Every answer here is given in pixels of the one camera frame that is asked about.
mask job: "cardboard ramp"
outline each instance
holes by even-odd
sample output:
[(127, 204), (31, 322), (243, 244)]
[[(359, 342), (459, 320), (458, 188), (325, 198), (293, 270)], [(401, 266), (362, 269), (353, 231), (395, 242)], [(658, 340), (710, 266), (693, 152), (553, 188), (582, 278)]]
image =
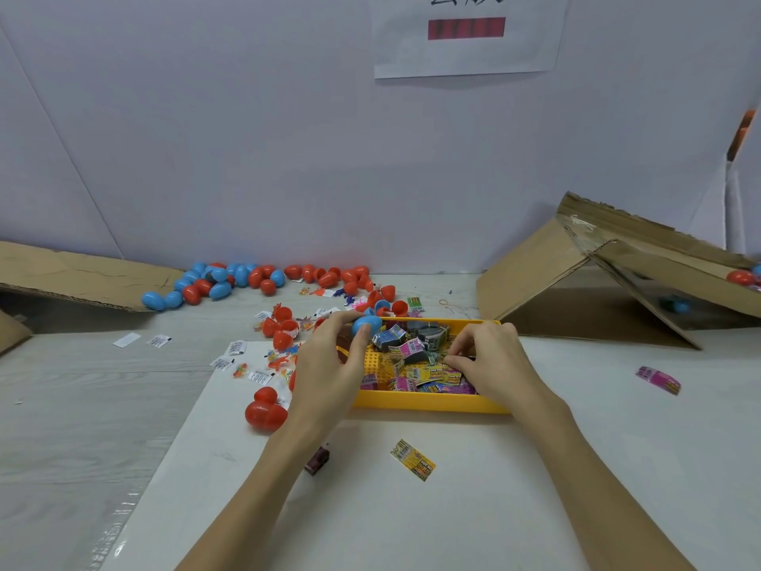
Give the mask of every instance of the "cardboard ramp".
[[(610, 287), (554, 287), (583, 266)], [(643, 294), (631, 272), (737, 312), (761, 316), (761, 293), (728, 282), (748, 257), (571, 192), (555, 217), (479, 277), (481, 315), (526, 335), (699, 345)]]
[[(147, 291), (164, 294), (183, 271), (106, 257), (93, 257), (0, 242), (0, 291), (42, 295), (130, 311), (147, 310)], [(0, 311), (0, 354), (31, 331)]]

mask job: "white paper sign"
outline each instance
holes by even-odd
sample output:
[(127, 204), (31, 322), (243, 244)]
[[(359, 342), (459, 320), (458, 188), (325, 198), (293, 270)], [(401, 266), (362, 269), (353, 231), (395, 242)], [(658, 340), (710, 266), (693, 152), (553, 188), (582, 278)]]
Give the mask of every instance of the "white paper sign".
[(552, 70), (568, 0), (371, 0), (376, 78)]

